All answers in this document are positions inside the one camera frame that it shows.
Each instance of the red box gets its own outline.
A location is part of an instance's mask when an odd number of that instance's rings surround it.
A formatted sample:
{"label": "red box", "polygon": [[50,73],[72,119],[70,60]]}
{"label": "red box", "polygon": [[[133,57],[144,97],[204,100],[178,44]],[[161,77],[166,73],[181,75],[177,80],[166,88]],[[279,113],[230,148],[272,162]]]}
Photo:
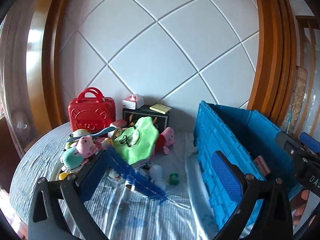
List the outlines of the red box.
{"label": "red box", "polygon": [[[95,97],[87,98],[86,93]],[[102,129],[116,120],[116,107],[112,98],[104,97],[97,88],[87,88],[73,99],[68,107],[72,130],[86,129],[92,133]]]}

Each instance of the blue plastic crate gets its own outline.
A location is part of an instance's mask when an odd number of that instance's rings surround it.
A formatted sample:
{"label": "blue plastic crate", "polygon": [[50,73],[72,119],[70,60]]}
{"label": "blue plastic crate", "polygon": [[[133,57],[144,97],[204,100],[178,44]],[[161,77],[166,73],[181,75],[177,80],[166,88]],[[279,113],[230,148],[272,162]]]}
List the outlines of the blue plastic crate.
{"label": "blue plastic crate", "polygon": [[[230,200],[212,168],[211,157],[215,151],[221,151],[244,174],[251,173],[257,179],[265,180],[248,152],[254,158],[262,155],[272,171],[273,177],[270,179],[274,181],[281,178],[285,182],[289,198],[296,194],[300,185],[292,175],[292,160],[276,145],[275,137],[279,131],[275,124],[256,110],[201,102],[194,130],[194,145],[198,149],[203,181],[208,189],[209,203],[214,210],[219,230],[237,204]],[[255,222],[261,205],[262,200],[258,200],[247,226]]]}

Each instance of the blue handle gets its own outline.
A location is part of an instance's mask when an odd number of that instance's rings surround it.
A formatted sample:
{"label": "blue handle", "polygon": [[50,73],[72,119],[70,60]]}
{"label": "blue handle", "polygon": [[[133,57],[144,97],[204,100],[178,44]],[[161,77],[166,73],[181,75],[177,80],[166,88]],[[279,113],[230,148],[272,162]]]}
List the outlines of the blue handle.
{"label": "blue handle", "polygon": [[[116,129],[115,127],[107,127],[107,128],[105,128],[105,129],[101,130],[100,132],[95,133],[95,134],[92,134],[92,135],[90,135],[90,136],[92,136],[92,138],[97,138],[97,137],[99,137],[99,136],[101,136],[101,135],[104,135],[104,134],[106,134],[106,133],[112,132],[112,131],[114,131],[115,129]],[[83,136],[78,136],[78,137],[70,138],[67,142],[72,142],[72,141],[75,141],[75,140],[79,140],[81,137],[83,137]]]}
{"label": "blue handle", "polygon": [[303,132],[300,134],[299,139],[303,144],[307,145],[311,151],[317,154],[320,153],[320,143],[313,137]]}

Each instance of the white plush toy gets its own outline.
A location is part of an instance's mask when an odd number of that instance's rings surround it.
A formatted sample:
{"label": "white plush toy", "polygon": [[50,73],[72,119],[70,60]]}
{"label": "white plush toy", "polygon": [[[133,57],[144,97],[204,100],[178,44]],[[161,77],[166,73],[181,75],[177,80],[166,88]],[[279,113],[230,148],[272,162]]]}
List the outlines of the white plush toy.
{"label": "white plush toy", "polygon": [[162,179],[162,167],[160,165],[152,165],[149,170],[149,176],[153,184],[157,185],[162,190],[165,190],[168,184]]}

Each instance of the black box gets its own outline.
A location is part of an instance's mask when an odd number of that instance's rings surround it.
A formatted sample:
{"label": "black box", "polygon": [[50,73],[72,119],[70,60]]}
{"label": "black box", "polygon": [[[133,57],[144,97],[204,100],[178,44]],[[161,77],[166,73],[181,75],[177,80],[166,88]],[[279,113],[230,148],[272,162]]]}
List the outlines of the black box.
{"label": "black box", "polygon": [[164,129],[167,128],[167,124],[169,122],[169,113],[161,114],[156,111],[150,110],[150,106],[144,105],[139,109],[128,109],[124,108],[122,110],[123,119],[125,119],[129,123],[129,117],[133,114],[132,122],[137,121],[140,117],[150,116],[152,120],[158,117],[157,122],[155,123],[155,127],[158,129],[159,133],[162,133]]}

